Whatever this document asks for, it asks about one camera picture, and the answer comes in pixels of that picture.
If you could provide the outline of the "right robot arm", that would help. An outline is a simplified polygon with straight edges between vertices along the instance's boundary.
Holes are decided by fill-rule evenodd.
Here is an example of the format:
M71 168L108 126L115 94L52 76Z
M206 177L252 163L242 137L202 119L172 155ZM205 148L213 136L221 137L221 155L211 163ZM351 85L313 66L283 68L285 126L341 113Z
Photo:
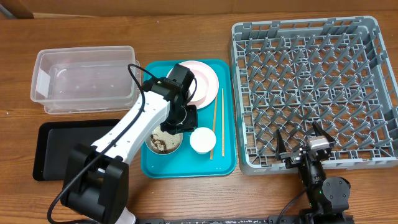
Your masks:
M342 177L327 177L322 166L322 161L330 157L335 139L318 123L313 122L312 126L315 136L308 138L307 145L301 145L290 153L286 151L280 131L275 132L275 158L283 161L287 169L297 168L303 183L303 191L284 207L276 222L281 223L285 219L285 211L306 194L310 207L299 211L299 214L293 220L287 220L287 223L354 223L352 216L345 215L345 210L349 209L350 182Z

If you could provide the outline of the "metal bowl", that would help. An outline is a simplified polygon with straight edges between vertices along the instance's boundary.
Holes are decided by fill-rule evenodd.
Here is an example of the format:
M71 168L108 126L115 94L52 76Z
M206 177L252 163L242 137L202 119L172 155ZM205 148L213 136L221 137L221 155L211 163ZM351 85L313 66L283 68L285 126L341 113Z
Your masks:
M160 126L156 127L146 139L147 147L159 155L166 155L176 151L183 140L183 134L169 134L162 131Z

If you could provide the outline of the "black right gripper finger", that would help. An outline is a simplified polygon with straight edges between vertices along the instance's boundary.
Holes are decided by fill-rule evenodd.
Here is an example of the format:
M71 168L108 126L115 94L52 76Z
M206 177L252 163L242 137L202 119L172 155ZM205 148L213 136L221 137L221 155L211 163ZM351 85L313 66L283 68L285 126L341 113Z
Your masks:
M275 153L276 154L280 154L280 153L285 154L287 151L286 151L284 140L282 139L279 129L276 130L276 140L277 140L277 148L275 150Z
M335 139L331 137L325 130L323 130L316 121L312 123L312 127L316 136L324 136L329 142L329 146L335 145Z

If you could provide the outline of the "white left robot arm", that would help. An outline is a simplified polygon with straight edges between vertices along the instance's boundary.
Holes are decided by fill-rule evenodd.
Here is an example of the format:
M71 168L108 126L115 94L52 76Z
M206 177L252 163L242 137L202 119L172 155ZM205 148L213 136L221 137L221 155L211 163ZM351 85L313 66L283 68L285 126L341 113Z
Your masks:
M138 83L139 98L115 127L90 146L71 150L63 189L47 212L60 202L83 215L79 223L137 223L126 207L129 165L155 128L169 134L192 132L198 126L197 108L189 105L193 72L174 65L166 77L154 75Z

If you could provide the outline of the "white paper cup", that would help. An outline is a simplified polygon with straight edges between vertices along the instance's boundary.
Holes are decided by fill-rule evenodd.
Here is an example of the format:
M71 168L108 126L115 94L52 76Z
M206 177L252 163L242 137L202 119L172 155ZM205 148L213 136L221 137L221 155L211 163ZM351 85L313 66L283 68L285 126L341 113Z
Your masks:
M190 145L197 153L206 154L215 147L216 135L210 128L196 128L190 135Z

